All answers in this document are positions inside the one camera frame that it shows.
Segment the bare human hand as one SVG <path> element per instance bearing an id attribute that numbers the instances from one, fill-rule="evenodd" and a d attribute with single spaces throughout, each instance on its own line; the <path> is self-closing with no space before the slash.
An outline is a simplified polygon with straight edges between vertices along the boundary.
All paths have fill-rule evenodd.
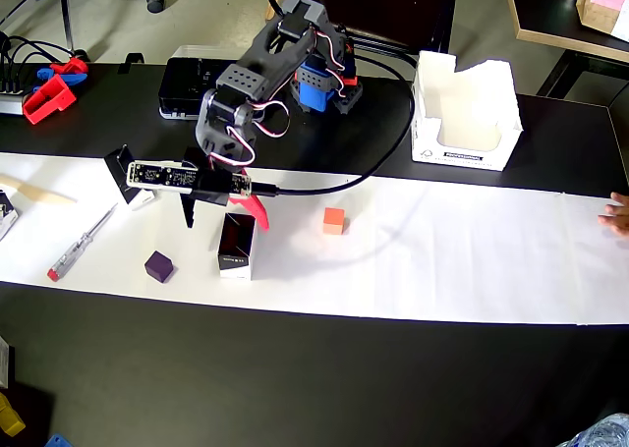
<path id="1" fill-rule="evenodd" d="M 612 232 L 622 238 L 629 236 L 629 197 L 612 192 L 610 199 L 613 204 L 608 204 L 604 208 L 604 213 L 598 216 L 598 221 L 602 226 L 609 228 Z"/>

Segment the black and gray gripper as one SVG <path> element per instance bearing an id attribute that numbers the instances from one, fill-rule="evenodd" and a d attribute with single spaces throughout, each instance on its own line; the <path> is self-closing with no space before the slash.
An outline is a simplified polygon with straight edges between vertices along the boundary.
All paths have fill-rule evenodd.
<path id="1" fill-rule="evenodd" d="M 198 147 L 190 146 L 186 149 L 182 164 L 194 166 L 197 169 L 192 191 L 188 195 L 180 194 L 186 225 L 189 229 L 194 226 L 194 210 L 197 200 L 225 206 L 229 199 L 233 204 L 242 205 L 254 217 L 262 231 L 267 232 L 269 230 L 266 209 L 257 196 L 231 196 L 229 198 L 232 180 L 230 171 L 214 166 L 213 162 Z"/>

